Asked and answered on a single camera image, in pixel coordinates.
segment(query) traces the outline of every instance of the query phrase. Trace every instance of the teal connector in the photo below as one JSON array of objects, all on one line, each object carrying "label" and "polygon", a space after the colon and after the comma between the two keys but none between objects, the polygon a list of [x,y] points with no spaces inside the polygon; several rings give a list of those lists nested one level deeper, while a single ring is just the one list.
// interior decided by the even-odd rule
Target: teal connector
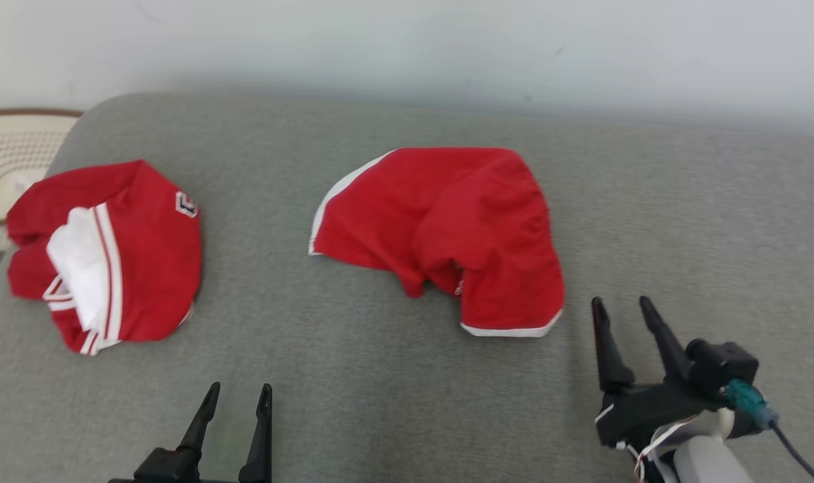
[{"label": "teal connector", "polygon": [[780,413],[768,407],[768,401],[765,401],[759,391],[740,379],[729,381],[726,385],[726,397],[738,409],[753,416],[762,430],[771,429],[771,425],[780,420]]}]

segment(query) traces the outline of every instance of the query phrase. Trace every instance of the folded clothing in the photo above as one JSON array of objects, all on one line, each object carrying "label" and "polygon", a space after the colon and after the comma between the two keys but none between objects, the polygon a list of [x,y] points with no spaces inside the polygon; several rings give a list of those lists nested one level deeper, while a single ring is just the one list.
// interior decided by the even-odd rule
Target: folded clothing
[{"label": "folded clothing", "polygon": [[323,199],[309,254],[394,272],[410,297],[429,279],[461,299],[473,335],[541,337],[564,305],[549,208],[512,150],[407,148],[368,162]]},{"label": "folded clothing", "polygon": [[7,214],[14,296],[48,303],[66,345],[96,355],[164,339],[192,314],[201,226],[192,199],[143,160],[34,184]]}]

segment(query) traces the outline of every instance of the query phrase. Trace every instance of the white wall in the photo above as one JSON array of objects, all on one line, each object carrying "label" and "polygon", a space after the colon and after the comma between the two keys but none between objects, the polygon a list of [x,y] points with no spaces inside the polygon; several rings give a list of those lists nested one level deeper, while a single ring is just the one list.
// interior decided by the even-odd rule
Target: white wall
[{"label": "white wall", "polygon": [[814,0],[0,0],[0,107],[210,85],[814,134]]}]

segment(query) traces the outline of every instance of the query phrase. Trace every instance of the white fabric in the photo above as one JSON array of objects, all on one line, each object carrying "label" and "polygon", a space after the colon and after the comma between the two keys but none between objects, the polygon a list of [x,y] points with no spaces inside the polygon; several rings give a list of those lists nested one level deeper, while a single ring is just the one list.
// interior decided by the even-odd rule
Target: white fabric
[{"label": "white fabric", "polygon": [[93,212],[73,208],[46,247],[54,269],[76,301],[82,330],[102,332],[109,308],[109,264]]}]

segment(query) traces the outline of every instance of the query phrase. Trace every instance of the logo patch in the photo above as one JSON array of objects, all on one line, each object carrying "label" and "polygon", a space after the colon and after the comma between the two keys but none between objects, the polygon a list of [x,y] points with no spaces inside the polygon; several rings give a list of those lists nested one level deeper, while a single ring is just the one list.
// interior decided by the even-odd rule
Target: logo patch
[{"label": "logo patch", "polygon": [[174,208],[187,217],[194,218],[198,216],[198,207],[194,202],[192,202],[192,199],[186,196],[186,193],[184,192],[177,192],[176,204],[174,205]]}]

